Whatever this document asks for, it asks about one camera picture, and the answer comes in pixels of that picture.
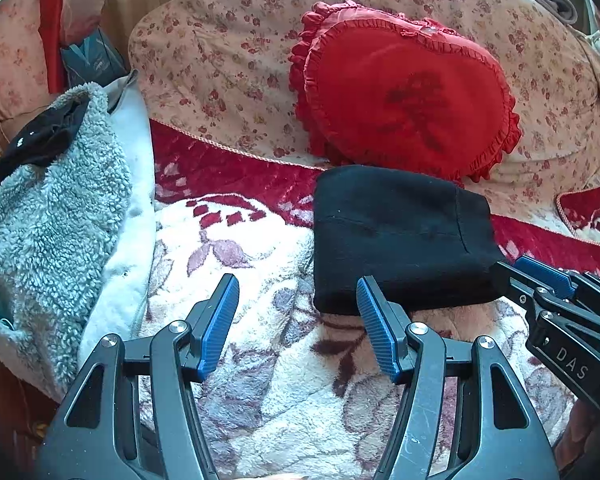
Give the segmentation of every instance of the red pillow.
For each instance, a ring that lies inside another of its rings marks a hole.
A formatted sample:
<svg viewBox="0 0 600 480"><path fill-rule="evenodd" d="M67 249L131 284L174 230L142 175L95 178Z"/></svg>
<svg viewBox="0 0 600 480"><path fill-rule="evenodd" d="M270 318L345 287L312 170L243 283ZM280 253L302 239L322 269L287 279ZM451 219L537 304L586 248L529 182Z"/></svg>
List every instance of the red pillow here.
<svg viewBox="0 0 600 480"><path fill-rule="evenodd" d="M477 182L520 140L502 68L454 30L350 0L302 23L289 80L314 155Z"/></svg>

